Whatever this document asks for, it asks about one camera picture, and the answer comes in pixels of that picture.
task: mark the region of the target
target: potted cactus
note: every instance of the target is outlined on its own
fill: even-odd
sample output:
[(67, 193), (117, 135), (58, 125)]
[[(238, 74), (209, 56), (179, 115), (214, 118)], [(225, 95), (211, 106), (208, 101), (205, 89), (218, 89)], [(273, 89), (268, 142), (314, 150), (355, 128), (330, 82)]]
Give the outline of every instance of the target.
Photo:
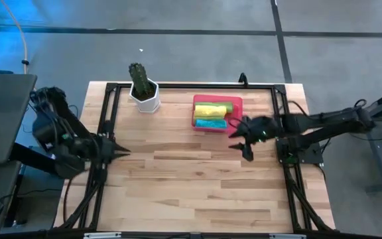
[(142, 64), (132, 63), (129, 66), (132, 78), (132, 87), (129, 95), (137, 103), (138, 109), (143, 113), (154, 113), (160, 106), (159, 85), (147, 78)]

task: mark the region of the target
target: blue towel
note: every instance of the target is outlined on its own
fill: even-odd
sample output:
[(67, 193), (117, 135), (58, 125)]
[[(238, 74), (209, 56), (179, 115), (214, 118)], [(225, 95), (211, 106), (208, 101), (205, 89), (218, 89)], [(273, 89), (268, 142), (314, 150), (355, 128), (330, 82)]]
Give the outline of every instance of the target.
[(226, 129), (226, 121), (224, 119), (213, 119), (213, 120), (206, 120), (206, 119), (197, 119), (196, 120), (196, 127), (212, 127), (212, 128), (218, 128), (218, 129)]

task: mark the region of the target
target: concrete floor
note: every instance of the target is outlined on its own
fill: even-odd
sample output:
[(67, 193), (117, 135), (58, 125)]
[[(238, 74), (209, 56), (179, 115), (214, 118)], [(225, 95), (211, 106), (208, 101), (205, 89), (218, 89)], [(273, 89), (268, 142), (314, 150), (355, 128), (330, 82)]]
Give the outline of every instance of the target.
[[(22, 25), (117, 29), (274, 31), (269, 0), (24, 0), (6, 1)], [(277, 0), (284, 31), (382, 33), (380, 0)], [(12, 22), (0, 4), (0, 25)], [(214, 35), (26, 34), (37, 87), (56, 85), (83, 106), (91, 80), (128, 80), (127, 67), (142, 62), (153, 80), (284, 82), (277, 37)], [(285, 37), (292, 80), (303, 83), (312, 113), (368, 104), (382, 96), (382, 38)], [(19, 34), (0, 33), (0, 70), (22, 72)], [(29, 131), (34, 115), (24, 118)], [(34, 145), (29, 133), (17, 141)], [(349, 135), (324, 153), (328, 193), (337, 229), (382, 236), (382, 193), (364, 188), (379, 182), (366, 141)], [(46, 177), (40, 172), (30, 177)], [(54, 187), (60, 182), (54, 181)], [(57, 198), (42, 197), (48, 206)], [(50, 209), (34, 213), (24, 228), (49, 228)]]

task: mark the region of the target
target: white pot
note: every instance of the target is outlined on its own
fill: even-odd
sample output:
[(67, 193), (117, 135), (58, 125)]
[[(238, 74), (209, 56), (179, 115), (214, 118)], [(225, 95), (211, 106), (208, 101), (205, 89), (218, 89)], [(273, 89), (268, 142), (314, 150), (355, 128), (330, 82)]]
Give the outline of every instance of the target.
[(157, 109), (160, 107), (160, 99), (159, 99), (159, 85), (156, 82), (153, 82), (152, 80), (149, 79), (149, 82), (153, 83), (155, 88), (155, 94), (152, 98), (149, 98), (148, 100), (140, 101), (133, 97), (132, 91), (133, 91), (133, 82), (132, 82), (132, 87), (131, 90), (129, 91), (129, 96), (135, 100), (138, 106), (138, 110), (141, 113), (154, 113), (157, 111)]

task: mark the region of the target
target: wooden table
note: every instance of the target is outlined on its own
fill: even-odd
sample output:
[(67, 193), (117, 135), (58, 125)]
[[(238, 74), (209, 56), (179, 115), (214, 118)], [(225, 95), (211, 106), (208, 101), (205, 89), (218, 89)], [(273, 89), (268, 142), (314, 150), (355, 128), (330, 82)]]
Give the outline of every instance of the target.
[[(91, 132), (97, 131), (106, 83), (90, 82), (88, 87), (80, 120)], [(286, 90), (288, 100), (308, 110), (302, 84), (286, 84)], [(284, 173), (274, 141), (254, 146), (255, 160), (250, 163), (241, 158), (240, 151), (227, 148), (242, 139), (193, 131), (195, 94), (239, 96), (243, 98), (243, 114), (273, 114), (268, 90), (162, 88), (158, 112), (141, 114), (129, 98), (129, 89), (122, 89), (115, 135), (117, 142), (133, 153), (109, 166), (98, 230), (292, 232)], [(291, 104), (290, 111), (298, 109)], [(308, 201), (325, 223), (334, 227), (320, 170), (302, 165), (302, 175)], [(68, 215), (81, 201), (87, 177), (83, 173), (73, 180)], [(54, 226), (62, 224), (62, 202), (63, 197)]]

